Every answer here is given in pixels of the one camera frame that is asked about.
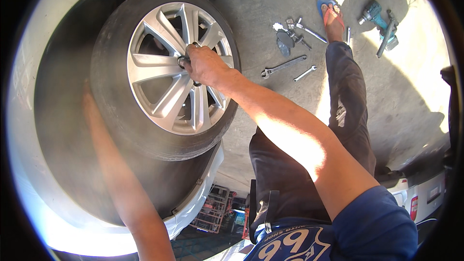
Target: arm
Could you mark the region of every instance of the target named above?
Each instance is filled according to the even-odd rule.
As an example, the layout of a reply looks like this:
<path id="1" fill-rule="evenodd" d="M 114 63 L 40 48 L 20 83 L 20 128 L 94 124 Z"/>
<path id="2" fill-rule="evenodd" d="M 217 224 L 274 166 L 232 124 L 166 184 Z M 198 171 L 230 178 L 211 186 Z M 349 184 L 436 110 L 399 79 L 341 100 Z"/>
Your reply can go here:
<path id="1" fill-rule="evenodd" d="M 313 114 L 230 69 L 207 47 L 188 46 L 194 80 L 235 100 L 280 149 L 309 172 L 332 220 L 352 200 L 379 183 Z"/>
<path id="2" fill-rule="evenodd" d="M 175 260 L 164 222 L 109 135 L 88 83 L 83 110 L 109 194 L 134 237 L 140 260 Z"/>

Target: metal rack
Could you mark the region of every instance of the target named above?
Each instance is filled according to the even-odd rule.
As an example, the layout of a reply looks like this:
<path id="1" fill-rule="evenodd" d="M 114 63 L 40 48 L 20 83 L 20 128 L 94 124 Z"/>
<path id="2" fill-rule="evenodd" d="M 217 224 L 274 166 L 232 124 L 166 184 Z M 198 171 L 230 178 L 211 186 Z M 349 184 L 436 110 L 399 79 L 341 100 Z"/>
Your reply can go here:
<path id="1" fill-rule="evenodd" d="M 231 197 L 228 188 L 215 186 L 214 192 L 216 189 L 217 193 L 210 192 L 208 194 L 205 204 L 190 226 L 210 233 L 219 233 L 222 219 L 228 213 Z"/>

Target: combination wrench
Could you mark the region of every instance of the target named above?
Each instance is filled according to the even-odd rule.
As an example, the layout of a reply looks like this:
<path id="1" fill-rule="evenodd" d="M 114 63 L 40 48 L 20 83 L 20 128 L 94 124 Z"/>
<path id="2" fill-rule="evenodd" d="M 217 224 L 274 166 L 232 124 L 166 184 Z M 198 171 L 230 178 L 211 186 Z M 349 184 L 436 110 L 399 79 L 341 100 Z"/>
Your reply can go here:
<path id="1" fill-rule="evenodd" d="M 309 70 L 307 70 L 306 72 L 304 72 L 303 74 L 299 75 L 298 77 L 294 78 L 293 79 L 293 82 L 296 82 L 298 81 L 299 79 L 303 78 L 307 73 L 311 72 L 311 71 L 315 71 L 317 69 L 317 67 L 315 65 L 312 65 L 311 68 Z"/>
<path id="2" fill-rule="evenodd" d="M 308 57 L 306 55 L 302 55 L 296 59 L 293 59 L 291 61 L 287 61 L 286 63 L 283 63 L 282 65 L 280 66 L 277 66 L 277 67 L 271 67 L 271 68 L 265 68 L 263 72 L 261 72 L 261 77 L 264 78 L 264 79 L 268 79 L 270 74 L 272 74 L 273 72 L 277 72 L 278 70 L 282 70 L 283 68 L 286 68 L 286 67 L 290 67 L 300 61 L 304 61 L 306 60 Z"/>

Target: toe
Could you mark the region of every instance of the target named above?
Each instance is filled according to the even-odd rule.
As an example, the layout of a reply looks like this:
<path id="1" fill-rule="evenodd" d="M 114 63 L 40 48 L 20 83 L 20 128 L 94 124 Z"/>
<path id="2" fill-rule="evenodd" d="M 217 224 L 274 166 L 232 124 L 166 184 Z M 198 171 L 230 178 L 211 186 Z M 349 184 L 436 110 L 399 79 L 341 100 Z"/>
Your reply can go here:
<path id="1" fill-rule="evenodd" d="M 327 12 L 327 4 L 322 4 L 321 5 L 321 10 L 322 10 L 322 14 L 324 15 L 326 12 Z"/>

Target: mechanic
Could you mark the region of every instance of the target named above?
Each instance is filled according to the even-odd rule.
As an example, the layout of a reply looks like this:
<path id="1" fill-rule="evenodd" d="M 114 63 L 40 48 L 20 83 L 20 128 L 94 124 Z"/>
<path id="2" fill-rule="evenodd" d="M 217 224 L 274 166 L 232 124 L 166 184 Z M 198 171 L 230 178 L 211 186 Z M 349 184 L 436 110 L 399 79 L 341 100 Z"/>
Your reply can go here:
<path id="1" fill-rule="evenodd" d="M 373 177 L 366 87 L 342 41 L 343 14 L 329 2 L 321 10 L 329 41 L 328 126 L 229 68 L 208 47 L 187 47 L 191 65 L 184 66 L 191 78 L 234 99 L 258 124 L 250 142 L 259 206 L 251 229 L 258 244 L 245 260 L 410 259 L 417 228 Z M 105 182 L 140 260 L 175 260 L 164 222 L 108 134 L 88 83 L 83 108 Z"/>

